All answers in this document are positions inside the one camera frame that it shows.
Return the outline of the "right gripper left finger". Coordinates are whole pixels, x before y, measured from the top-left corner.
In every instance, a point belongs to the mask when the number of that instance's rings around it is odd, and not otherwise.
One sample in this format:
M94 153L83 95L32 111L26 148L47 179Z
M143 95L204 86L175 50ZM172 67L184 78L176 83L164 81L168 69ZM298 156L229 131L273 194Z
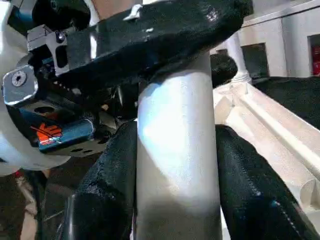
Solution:
M64 240L128 240L136 197L137 123L124 123L65 205Z

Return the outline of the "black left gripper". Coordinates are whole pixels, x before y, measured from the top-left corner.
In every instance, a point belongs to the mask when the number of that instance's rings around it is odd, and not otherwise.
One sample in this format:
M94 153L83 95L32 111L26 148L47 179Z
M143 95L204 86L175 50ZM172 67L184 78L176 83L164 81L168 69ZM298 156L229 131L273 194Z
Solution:
M132 118L132 87L103 52L99 25L27 32L28 54L3 77L3 102L34 153L83 157L103 150Z

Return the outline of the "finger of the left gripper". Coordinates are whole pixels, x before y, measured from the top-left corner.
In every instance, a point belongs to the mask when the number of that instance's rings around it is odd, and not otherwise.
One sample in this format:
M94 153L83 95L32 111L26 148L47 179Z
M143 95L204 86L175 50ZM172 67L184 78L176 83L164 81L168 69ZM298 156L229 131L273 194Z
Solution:
M125 10L67 36L69 70L56 81L84 93L148 81L224 42L248 11L244 0L158 1L136 19Z
M229 83L238 72L234 59L225 54L211 55L210 66L213 89Z

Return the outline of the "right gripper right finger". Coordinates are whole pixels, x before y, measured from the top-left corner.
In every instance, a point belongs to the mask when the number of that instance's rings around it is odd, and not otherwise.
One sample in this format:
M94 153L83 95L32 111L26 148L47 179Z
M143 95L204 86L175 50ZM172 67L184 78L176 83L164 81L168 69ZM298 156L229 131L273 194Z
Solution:
M281 177L231 127L216 125L220 204L232 240L318 240Z

